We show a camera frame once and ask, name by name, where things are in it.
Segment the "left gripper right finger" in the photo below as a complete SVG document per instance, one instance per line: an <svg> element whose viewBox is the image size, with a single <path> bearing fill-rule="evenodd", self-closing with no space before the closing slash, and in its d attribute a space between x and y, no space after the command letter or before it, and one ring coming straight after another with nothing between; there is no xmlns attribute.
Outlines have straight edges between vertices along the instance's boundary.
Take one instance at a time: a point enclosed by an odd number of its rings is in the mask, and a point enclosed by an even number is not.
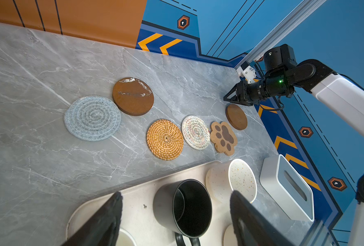
<svg viewBox="0 0 364 246"><path fill-rule="evenodd" d="M231 194L230 212L239 246L292 245L239 191Z"/></svg>

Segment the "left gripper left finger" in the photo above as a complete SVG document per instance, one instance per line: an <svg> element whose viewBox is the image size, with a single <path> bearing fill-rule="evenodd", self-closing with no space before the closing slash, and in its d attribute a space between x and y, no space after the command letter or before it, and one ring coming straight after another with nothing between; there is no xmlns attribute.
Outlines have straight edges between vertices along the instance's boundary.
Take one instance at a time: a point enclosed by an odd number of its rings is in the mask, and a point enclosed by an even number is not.
<svg viewBox="0 0 364 246"><path fill-rule="evenodd" d="M123 196L115 192L111 198L63 245L115 246L121 225Z"/></svg>

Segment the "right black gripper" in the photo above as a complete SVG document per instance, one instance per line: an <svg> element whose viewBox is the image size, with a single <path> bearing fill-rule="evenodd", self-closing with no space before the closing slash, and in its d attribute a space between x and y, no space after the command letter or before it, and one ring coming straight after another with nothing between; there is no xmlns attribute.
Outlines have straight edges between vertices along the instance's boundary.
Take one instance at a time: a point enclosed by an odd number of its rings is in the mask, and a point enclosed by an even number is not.
<svg viewBox="0 0 364 246"><path fill-rule="evenodd" d="M256 82L248 84L240 81L223 98L224 101L237 105L259 105L261 101L274 96L274 83Z"/></svg>

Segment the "brown cork round coaster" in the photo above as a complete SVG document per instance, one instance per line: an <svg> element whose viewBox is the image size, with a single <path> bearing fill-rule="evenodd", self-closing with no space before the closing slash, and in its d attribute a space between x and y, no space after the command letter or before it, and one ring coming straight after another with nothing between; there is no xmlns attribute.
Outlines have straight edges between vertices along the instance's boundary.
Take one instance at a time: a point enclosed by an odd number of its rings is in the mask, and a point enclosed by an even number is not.
<svg viewBox="0 0 364 246"><path fill-rule="evenodd" d="M244 130L248 126L248 120L244 111L235 104L229 104L226 107L226 117L235 129Z"/></svg>

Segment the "paw shaped wooden coaster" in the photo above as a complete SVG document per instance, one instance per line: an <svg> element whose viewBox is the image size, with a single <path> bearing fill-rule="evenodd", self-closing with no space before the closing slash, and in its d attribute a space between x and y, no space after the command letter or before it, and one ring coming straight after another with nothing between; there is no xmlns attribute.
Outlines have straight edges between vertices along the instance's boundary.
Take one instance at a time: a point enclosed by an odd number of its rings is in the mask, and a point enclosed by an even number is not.
<svg viewBox="0 0 364 246"><path fill-rule="evenodd" d="M226 156L232 156L238 140L231 126L227 122L213 122L210 128L210 140L214 144L215 150Z"/></svg>

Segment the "white multicolour woven coaster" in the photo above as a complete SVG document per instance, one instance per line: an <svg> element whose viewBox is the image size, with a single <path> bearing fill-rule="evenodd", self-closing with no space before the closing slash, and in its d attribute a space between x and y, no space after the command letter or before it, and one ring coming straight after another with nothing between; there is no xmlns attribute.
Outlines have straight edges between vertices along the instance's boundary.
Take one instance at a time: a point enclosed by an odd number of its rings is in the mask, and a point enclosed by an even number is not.
<svg viewBox="0 0 364 246"><path fill-rule="evenodd" d="M210 132L205 122L195 115L186 116L182 122L182 134L187 144L203 150L210 144Z"/></svg>

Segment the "white speckled mug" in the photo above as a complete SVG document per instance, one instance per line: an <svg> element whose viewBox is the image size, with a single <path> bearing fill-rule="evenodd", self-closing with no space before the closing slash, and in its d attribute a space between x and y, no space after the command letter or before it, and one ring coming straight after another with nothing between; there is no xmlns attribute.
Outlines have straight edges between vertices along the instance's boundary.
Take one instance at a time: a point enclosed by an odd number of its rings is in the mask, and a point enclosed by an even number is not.
<svg viewBox="0 0 364 246"><path fill-rule="evenodd" d="M206 188L210 196L226 204L232 192L240 192L253 203L257 197L257 181L251 167L242 159L234 159L210 168L206 174Z"/></svg>

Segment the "rattan woven coaster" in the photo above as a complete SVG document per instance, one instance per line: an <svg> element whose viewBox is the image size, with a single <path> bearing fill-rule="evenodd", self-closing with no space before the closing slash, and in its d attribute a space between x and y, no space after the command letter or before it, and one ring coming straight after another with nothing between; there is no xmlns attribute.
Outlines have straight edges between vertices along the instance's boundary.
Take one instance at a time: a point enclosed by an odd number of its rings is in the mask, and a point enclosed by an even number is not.
<svg viewBox="0 0 364 246"><path fill-rule="evenodd" d="M146 135L150 151L159 159L171 161L183 151L184 138L179 127L165 119L155 121Z"/></svg>

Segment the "glossy brown round coaster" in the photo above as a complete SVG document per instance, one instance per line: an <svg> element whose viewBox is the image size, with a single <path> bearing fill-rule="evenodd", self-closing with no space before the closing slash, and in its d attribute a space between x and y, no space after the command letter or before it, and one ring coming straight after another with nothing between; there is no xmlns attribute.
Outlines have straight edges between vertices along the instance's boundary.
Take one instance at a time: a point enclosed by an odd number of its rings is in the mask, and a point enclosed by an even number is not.
<svg viewBox="0 0 364 246"><path fill-rule="evenodd" d="M142 80L134 77L118 80L114 84L112 98L122 112L131 116L148 113L154 104L151 88Z"/></svg>

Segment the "grey woven coaster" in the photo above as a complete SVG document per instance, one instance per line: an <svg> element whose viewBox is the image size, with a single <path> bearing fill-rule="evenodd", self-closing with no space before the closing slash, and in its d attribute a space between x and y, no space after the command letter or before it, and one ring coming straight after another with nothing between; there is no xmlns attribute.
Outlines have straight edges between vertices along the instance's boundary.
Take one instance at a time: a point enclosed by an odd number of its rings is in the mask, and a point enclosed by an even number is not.
<svg viewBox="0 0 364 246"><path fill-rule="evenodd" d="M64 124L70 134L81 140L101 141L118 131L121 112L109 98L85 96L67 109Z"/></svg>

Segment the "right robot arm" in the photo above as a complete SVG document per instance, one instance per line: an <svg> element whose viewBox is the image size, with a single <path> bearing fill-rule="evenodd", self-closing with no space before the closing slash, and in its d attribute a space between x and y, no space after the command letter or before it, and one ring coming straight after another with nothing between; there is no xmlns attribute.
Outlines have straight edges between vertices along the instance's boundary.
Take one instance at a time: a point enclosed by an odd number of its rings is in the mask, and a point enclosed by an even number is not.
<svg viewBox="0 0 364 246"><path fill-rule="evenodd" d="M259 105L270 97L291 97L299 87L312 94L336 115L364 136L364 89L346 75L339 74L316 59L301 63L294 50L284 44L268 50L264 56L266 74L254 82L255 72L248 62L241 63L237 73L241 81L224 100L244 105ZM364 246L364 174L358 180L356 215L350 235L353 246Z"/></svg>

